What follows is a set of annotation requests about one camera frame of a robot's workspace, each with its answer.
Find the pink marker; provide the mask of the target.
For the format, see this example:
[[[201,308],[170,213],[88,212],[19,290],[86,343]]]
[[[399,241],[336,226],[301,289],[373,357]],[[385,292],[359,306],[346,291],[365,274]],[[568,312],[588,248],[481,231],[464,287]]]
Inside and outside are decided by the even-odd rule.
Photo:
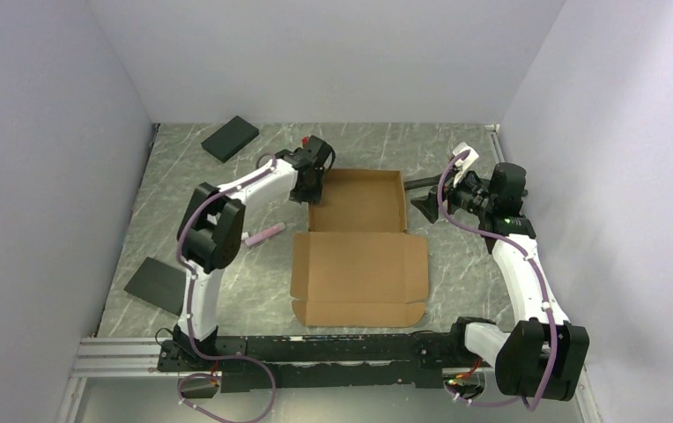
[[[259,233],[250,235],[243,242],[248,248],[253,248],[254,246],[268,240],[269,238],[280,234],[286,229],[286,224],[284,222],[278,222],[277,224],[270,226]]]

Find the brown cardboard box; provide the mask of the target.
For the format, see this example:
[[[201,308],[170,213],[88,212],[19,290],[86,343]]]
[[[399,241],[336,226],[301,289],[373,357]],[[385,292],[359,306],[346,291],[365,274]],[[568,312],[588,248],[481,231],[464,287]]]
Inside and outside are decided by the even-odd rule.
[[[294,235],[292,311],[309,327],[409,328],[425,314],[429,252],[409,234],[396,170],[334,169]]]

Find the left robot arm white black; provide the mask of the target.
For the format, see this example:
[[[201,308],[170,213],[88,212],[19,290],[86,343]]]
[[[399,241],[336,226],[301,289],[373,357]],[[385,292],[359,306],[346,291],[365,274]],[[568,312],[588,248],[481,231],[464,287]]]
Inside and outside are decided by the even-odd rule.
[[[186,274],[178,340],[187,339],[181,358],[195,370],[216,358],[218,295],[225,268],[239,254],[249,212],[274,200],[319,204],[325,175],[333,166],[333,147],[307,136],[293,151],[263,155],[249,174],[219,186],[197,185],[177,234],[176,259]]]

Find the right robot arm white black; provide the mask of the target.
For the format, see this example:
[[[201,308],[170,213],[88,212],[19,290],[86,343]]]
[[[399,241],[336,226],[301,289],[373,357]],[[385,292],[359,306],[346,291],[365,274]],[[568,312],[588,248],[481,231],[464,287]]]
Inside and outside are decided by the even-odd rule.
[[[521,211],[527,193],[523,167],[502,162],[484,179],[452,160],[436,186],[411,203],[430,222],[444,217],[484,238],[505,281],[515,326],[504,332],[487,321],[465,320],[448,353],[460,366],[479,357],[492,365],[499,391],[533,411],[544,399],[573,398],[590,338],[572,324],[544,274],[536,231]]]

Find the black flat box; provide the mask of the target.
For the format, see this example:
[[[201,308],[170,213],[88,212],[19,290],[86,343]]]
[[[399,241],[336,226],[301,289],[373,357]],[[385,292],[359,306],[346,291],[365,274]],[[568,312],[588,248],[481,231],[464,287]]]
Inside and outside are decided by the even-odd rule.
[[[208,136],[201,146],[212,157],[226,163],[251,143],[259,133],[260,130],[254,124],[236,115]]]

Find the black foam tube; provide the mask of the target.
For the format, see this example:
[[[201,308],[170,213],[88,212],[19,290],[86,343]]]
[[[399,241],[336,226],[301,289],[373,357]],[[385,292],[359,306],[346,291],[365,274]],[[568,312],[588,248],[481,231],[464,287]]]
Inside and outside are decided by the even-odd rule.
[[[441,174],[431,177],[420,178],[416,180],[408,180],[403,183],[403,189],[405,191],[409,191],[414,189],[437,187],[440,181],[441,181]]]

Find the black triangular plate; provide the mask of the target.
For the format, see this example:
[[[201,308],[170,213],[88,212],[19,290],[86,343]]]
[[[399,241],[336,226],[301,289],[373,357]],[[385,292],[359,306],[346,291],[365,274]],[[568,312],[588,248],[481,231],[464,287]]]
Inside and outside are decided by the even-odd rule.
[[[124,291],[176,316],[181,315],[186,275],[184,271],[146,257]]]

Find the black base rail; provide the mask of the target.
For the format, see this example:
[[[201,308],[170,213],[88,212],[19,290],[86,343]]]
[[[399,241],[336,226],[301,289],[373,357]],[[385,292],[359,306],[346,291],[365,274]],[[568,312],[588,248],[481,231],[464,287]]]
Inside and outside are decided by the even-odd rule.
[[[295,388],[411,385],[438,389],[479,363],[456,333],[219,336],[201,358],[174,340],[160,345],[165,374],[214,375],[224,393]]]

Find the aluminium frame rail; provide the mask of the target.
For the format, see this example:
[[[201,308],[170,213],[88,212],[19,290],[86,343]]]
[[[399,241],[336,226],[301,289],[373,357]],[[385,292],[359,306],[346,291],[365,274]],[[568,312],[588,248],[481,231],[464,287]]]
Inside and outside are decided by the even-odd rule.
[[[84,378],[158,376],[160,346],[154,338],[83,338],[71,375]]]

